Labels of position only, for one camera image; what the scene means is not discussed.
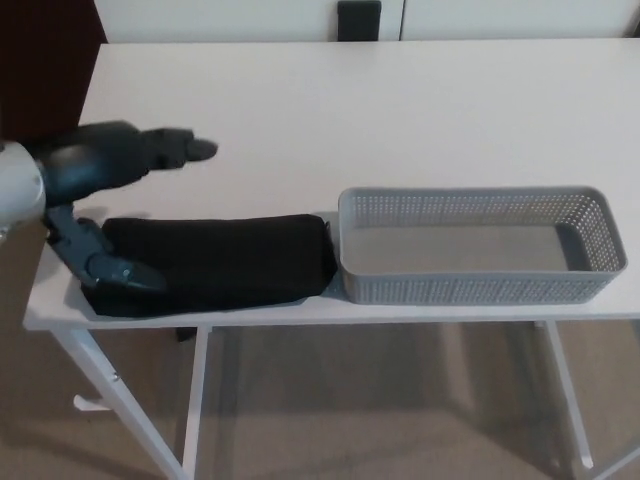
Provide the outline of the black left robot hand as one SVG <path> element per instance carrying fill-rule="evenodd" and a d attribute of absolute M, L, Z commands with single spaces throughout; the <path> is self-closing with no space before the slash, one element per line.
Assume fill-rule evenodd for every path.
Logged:
<path fill-rule="evenodd" d="M 140 130 L 126 121 L 79 126 L 32 142 L 44 182 L 47 243 L 85 286 L 162 292 L 162 274 L 114 253 L 101 228 L 74 217 L 73 204 L 96 192 L 133 184 L 154 170 L 173 170 L 214 157 L 218 145 L 183 128 Z"/>

